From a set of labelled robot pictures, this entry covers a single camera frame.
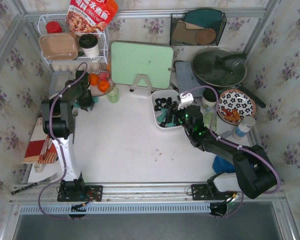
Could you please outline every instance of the vent grille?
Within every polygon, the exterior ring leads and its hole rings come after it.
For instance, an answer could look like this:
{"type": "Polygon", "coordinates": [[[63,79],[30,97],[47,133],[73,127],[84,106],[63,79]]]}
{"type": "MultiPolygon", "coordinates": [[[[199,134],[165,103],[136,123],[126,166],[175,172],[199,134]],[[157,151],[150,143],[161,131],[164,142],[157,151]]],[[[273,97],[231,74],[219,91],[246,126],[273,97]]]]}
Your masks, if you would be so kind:
{"type": "MultiPolygon", "coordinates": [[[[86,212],[71,212],[72,205],[43,205],[47,214],[188,214],[210,213],[209,203],[160,203],[160,204],[91,204],[81,209],[86,212]]],[[[37,215],[37,205],[23,205],[21,215],[37,215]]]]}

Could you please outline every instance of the teal cutting board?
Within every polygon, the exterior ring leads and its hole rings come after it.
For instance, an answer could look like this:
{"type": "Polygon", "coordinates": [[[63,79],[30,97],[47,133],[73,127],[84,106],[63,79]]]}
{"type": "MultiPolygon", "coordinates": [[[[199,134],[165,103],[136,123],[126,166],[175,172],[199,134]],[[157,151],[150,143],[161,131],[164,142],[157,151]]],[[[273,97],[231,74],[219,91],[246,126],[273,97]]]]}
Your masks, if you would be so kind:
{"type": "MultiPolygon", "coordinates": [[[[146,75],[153,88],[167,89],[174,50],[169,46],[114,42],[111,45],[111,77],[116,84],[132,85],[146,75]]],[[[138,86],[146,87],[142,79],[138,86]]]]}

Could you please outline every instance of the glass cup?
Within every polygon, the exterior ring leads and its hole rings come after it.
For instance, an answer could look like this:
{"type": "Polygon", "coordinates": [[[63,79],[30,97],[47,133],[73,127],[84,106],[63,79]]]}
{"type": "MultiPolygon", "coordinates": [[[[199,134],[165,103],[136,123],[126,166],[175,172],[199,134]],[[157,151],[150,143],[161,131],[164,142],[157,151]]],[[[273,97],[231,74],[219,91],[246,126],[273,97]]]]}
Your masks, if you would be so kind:
{"type": "MultiPolygon", "coordinates": [[[[203,118],[204,126],[210,129],[210,123],[214,117],[213,112],[207,112],[203,118]]],[[[214,117],[213,123],[212,123],[212,131],[217,131],[217,116],[214,117]]]]}
{"type": "Polygon", "coordinates": [[[119,101],[119,89],[116,86],[108,87],[105,93],[111,103],[115,104],[119,101]]]}

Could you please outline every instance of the food package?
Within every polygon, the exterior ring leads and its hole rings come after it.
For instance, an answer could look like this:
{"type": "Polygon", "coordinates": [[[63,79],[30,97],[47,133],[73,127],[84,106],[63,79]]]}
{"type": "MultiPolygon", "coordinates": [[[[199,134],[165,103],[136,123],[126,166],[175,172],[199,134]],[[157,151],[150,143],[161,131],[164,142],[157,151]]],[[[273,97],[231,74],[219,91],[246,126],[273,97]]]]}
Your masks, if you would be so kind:
{"type": "Polygon", "coordinates": [[[71,0],[66,24],[74,33],[103,31],[117,11],[115,0],[71,0]]]}

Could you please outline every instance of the white wire shelf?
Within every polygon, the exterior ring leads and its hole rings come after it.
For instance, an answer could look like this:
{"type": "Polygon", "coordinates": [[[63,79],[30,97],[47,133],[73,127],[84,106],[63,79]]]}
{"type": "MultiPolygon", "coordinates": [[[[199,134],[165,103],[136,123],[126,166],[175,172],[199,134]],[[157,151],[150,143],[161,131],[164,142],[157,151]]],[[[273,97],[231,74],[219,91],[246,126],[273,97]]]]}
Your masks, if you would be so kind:
{"type": "MultiPolygon", "coordinates": [[[[69,28],[66,24],[66,16],[67,14],[65,13],[60,13],[60,14],[46,14],[46,15],[41,15],[37,24],[37,29],[40,35],[46,34],[46,24],[55,21],[58,22],[62,28],[63,33],[70,32],[69,28]]],[[[82,36],[84,33],[75,33],[77,37],[79,38],[82,36]]],[[[93,56],[93,57],[87,57],[85,55],[83,56],[78,56],[74,60],[67,60],[67,61],[52,61],[47,59],[43,52],[41,51],[41,55],[43,59],[46,61],[48,65],[51,65],[53,63],[56,64],[68,64],[68,63],[81,63],[81,62],[87,62],[87,63],[108,63],[108,51],[109,51],[109,31],[108,28],[106,27],[103,32],[91,32],[91,34],[95,35],[98,38],[98,46],[99,46],[99,56],[93,56]]]]}

